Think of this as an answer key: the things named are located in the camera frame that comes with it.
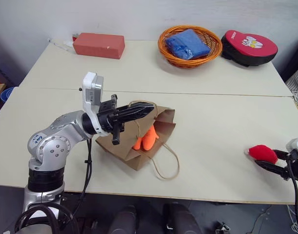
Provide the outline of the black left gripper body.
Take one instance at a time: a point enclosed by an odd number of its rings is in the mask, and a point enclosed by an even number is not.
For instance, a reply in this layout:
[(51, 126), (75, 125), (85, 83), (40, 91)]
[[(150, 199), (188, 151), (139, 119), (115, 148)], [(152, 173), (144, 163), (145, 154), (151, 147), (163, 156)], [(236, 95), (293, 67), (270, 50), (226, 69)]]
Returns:
[(119, 116), (126, 106), (117, 107), (117, 95), (111, 95), (111, 99), (100, 103), (97, 114), (99, 124), (103, 131), (112, 134), (112, 144), (120, 143), (120, 133), (124, 131), (124, 122)]

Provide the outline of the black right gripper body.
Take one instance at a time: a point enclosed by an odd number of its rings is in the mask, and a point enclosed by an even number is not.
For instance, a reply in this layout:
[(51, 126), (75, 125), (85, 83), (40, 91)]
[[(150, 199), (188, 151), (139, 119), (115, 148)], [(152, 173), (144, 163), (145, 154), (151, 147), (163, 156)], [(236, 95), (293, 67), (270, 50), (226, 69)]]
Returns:
[(284, 175), (282, 177), (284, 178), (284, 180), (288, 180), (292, 178), (291, 176), (291, 172), (292, 172), (295, 180), (298, 181), (298, 150), (293, 149), (289, 153), (284, 152), (283, 155), (284, 155), (283, 159), (286, 161), (286, 163), (290, 163), (290, 169), (289, 169), (289, 166), (287, 165), (284, 168)]

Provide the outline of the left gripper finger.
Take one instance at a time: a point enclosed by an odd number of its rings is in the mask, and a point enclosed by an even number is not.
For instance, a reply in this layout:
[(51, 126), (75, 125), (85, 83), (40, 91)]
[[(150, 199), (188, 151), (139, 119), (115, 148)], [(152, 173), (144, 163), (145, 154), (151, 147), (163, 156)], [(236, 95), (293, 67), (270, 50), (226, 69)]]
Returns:
[(118, 113), (150, 113), (154, 110), (154, 104), (148, 102), (135, 102), (117, 109)]
[(125, 123), (147, 116), (153, 109), (126, 109), (119, 110), (114, 116), (114, 122)]

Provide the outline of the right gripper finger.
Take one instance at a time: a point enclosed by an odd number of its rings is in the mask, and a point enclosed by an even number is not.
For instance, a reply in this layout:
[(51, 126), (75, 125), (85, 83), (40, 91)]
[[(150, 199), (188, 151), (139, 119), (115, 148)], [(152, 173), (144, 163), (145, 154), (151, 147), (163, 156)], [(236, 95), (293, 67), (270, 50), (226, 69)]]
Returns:
[(290, 154), (288, 152), (280, 151), (280, 150), (273, 150), (278, 157), (278, 159), (288, 159)]
[(289, 172), (286, 168), (283, 168), (281, 166), (277, 166), (271, 162), (263, 161), (263, 160), (255, 160), (255, 163), (262, 167), (263, 169), (278, 174), (278, 175), (289, 175)]

